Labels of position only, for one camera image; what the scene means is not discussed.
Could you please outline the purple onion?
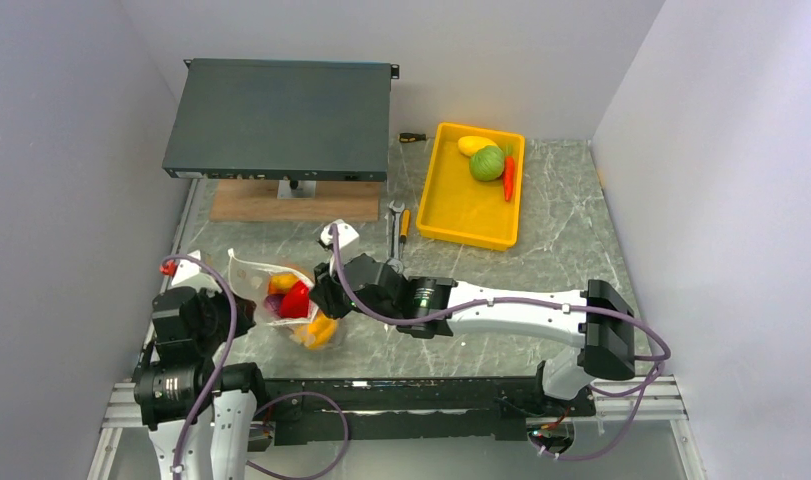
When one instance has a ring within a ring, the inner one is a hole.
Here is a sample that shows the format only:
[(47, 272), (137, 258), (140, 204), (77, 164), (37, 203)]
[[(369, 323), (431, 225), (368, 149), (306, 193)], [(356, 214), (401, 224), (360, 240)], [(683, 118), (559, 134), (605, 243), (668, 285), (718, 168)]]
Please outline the purple onion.
[(282, 294), (272, 294), (267, 295), (263, 300), (264, 309), (275, 319), (281, 318), (280, 310), (283, 298)]

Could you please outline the yellow potato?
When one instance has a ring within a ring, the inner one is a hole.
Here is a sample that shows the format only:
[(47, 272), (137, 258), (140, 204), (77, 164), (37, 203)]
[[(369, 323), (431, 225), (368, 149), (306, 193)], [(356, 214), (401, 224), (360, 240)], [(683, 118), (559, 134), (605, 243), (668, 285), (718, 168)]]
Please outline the yellow potato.
[(296, 283), (301, 280), (293, 273), (283, 272), (277, 273), (270, 277), (267, 285), (267, 294), (282, 294), (286, 295), (290, 292)]

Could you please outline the yellow bell pepper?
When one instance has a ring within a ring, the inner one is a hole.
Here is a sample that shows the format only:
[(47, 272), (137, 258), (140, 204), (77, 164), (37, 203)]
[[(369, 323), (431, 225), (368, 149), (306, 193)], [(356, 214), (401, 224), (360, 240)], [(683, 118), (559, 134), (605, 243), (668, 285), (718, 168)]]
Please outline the yellow bell pepper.
[(318, 312), (310, 323), (297, 326), (290, 338), (308, 350), (320, 350), (331, 344), (338, 327), (337, 320)]

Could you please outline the clear spotted zip top bag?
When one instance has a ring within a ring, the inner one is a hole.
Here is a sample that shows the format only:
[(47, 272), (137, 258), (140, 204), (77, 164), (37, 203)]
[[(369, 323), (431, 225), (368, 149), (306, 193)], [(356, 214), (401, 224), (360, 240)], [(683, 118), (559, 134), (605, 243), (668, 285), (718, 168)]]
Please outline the clear spotted zip top bag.
[(308, 350), (335, 345), (341, 332), (337, 320), (326, 316), (310, 293), (314, 281), (292, 265), (262, 263), (228, 254), (228, 281), (232, 292), (255, 304), (254, 319), (288, 336)]

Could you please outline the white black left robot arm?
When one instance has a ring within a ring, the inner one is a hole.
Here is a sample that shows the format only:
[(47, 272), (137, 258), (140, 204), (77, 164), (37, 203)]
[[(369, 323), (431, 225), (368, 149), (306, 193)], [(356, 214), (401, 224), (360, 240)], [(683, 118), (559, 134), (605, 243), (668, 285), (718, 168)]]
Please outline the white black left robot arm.
[(241, 479), (253, 419), (268, 406), (254, 363), (215, 366), (230, 320), (245, 335), (254, 307), (222, 292), (171, 288), (153, 300), (155, 338), (144, 351), (134, 398), (163, 479)]

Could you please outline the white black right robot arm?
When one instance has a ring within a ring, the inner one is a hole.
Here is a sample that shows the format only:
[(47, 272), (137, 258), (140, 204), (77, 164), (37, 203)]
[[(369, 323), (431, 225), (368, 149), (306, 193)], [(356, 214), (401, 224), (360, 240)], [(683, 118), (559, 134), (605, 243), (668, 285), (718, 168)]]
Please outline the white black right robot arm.
[(593, 380), (636, 375), (634, 313), (614, 287), (592, 279), (581, 290), (491, 289), (440, 277), (407, 277), (361, 254), (313, 270), (310, 299), (326, 316), (360, 312), (417, 339), (497, 333), (558, 342), (532, 388), (538, 411), (555, 415)]

